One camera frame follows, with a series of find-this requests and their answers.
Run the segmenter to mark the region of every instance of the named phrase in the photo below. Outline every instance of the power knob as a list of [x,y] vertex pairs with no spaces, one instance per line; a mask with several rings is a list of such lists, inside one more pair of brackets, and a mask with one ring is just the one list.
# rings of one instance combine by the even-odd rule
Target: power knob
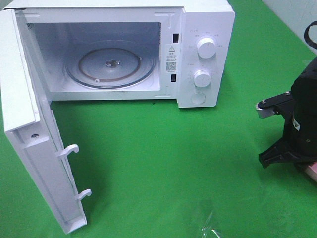
[[194,84],[199,88],[207,87],[211,82],[211,77],[206,70],[198,70],[194,74]]
[[201,58],[208,59],[216,54],[216,42],[210,37],[202,38],[197,43],[197,52]]

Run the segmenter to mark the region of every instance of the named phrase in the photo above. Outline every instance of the warning label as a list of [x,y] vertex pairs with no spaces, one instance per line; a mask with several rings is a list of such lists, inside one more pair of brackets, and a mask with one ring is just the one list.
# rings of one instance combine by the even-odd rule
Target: warning label
[[177,71],[177,57],[179,55],[177,44],[165,45],[166,72],[175,73]]

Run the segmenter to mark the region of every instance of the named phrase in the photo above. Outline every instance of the open microwave door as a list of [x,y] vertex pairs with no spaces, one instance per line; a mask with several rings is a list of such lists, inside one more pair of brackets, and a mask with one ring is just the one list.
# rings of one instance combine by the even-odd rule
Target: open microwave door
[[23,41],[14,10],[0,11],[0,87],[4,131],[25,168],[65,233],[86,225],[67,155],[77,145],[64,148],[57,124],[44,94],[30,49]]

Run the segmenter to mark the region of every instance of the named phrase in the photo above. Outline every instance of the white microwave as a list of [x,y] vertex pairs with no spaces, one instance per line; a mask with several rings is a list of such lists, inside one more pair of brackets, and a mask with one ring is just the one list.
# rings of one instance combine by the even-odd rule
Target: white microwave
[[55,100],[216,105],[235,13],[226,0],[14,0],[0,11],[4,130],[65,233],[87,224]]

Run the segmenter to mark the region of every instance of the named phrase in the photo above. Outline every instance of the green table surface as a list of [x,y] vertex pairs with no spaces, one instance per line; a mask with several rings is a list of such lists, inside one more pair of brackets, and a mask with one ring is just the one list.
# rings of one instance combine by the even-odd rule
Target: green table surface
[[[175,100],[54,102],[88,225],[72,238],[317,237],[317,186],[258,154],[283,118],[255,104],[288,91],[314,54],[260,0],[230,0],[236,19],[217,106]],[[2,117],[0,130],[3,130]],[[66,237],[0,133],[0,237]],[[208,238],[216,237],[210,231]]]

